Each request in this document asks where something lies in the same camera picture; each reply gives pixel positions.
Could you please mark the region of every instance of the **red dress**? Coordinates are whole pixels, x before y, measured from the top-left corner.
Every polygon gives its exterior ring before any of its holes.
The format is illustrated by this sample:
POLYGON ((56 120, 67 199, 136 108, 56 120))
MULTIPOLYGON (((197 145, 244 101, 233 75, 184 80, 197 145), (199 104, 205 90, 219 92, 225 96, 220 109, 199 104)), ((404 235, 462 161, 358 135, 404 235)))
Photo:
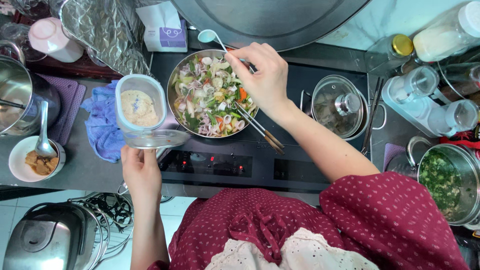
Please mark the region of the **red dress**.
MULTIPOLYGON (((320 205, 322 210, 259 188, 226 188, 197 199, 168 247, 169 269, 204 269, 229 238, 254 243, 267 261, 279 264, 285 239, 300 227, 380 269, 468 269, 429 192, 410 178, 349 175, 320 193, 320 205)), ((149 269, 166 265, 155 262, 149 269)))

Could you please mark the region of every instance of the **white wall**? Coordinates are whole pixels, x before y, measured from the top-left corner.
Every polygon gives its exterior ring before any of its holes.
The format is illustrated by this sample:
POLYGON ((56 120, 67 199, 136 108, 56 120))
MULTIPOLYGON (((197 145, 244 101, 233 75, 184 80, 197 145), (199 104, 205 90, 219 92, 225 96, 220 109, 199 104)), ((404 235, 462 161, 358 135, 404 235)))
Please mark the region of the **white wall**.
POLYGON ((411 36, 436 16, 465 0, 372 0, 363 10, 319 43, 367 50, 382 37, 411 36))

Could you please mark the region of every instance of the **induction cooktop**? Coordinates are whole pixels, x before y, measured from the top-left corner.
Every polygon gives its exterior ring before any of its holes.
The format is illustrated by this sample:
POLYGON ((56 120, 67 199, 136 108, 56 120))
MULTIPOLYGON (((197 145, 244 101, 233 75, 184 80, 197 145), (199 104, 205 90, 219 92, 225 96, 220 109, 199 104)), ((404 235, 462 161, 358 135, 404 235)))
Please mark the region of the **induction cooktop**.
MULTIPOLYGON (((170 71, 192 52, 155 54, 152 73, 166 86, 170 71)), ((289 63, 288 98, 299 106, 302 90, 312 93, 321 79, 333 74, 346 77, 365 97, 368 96, 366 74, 289 63)), ((310 100, 304 98, 303 106, 310 106, 310 100)), ((285 155, 278 155, 251 125, 228 138, 208 139, 193 135, 186 144, 168 149, 159 158, 158 165, 162 171, 163 182, 262 187, 302 193, 318 193, 330 185, 290 134, 261 110, 255 119, 285 146, 285 155)), ((178 124, 170 110, 161 129, 186 131, 178 124)), ((363 139, 364 133, 348 142, 360 150, 363 139)))

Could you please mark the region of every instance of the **wooden chopstick handle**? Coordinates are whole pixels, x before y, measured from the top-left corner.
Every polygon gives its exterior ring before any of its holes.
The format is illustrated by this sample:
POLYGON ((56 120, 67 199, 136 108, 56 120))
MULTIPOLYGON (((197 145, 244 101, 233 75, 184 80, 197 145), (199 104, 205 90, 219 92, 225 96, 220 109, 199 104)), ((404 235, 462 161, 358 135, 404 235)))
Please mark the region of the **wooden chopstick handle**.
POLYGON ((278 145, 278 147, 279 147, 280 149, 285 148, 285 146, 283 146, 283 144, 281 144, 275 137, 273 137, 273 135, 272 135, 270 132, 268 132, 268 130, 265 129, 264 132, 265 132, 265 134, 266 134, 270 139, 272 139, 272 141, 273 141, 276 145, 278 145))
POLYGON ((265 135, 265 140, 275 149, 275 151, 280 155, 280 156, 283 156, 285 155, 285 152, 282 151, 282 149, 280 149, 278 147, 278 145, 276 145, 272 139, 270 139, 268 136, 265 135))

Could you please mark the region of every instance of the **stir-fried squid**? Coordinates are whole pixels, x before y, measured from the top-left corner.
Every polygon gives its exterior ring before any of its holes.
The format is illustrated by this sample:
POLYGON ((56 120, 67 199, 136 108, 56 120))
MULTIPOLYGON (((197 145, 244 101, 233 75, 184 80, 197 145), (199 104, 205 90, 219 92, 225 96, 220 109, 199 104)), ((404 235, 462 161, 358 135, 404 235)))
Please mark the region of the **stir-fried squid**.
POLYGON ((183 66, 172 85, 178 97, 174 106, 180 121, 198 134, 224 137, 245 127, 235 101, 253 116, 257 106, 230 64, 221 58, 203 57, 183 66))

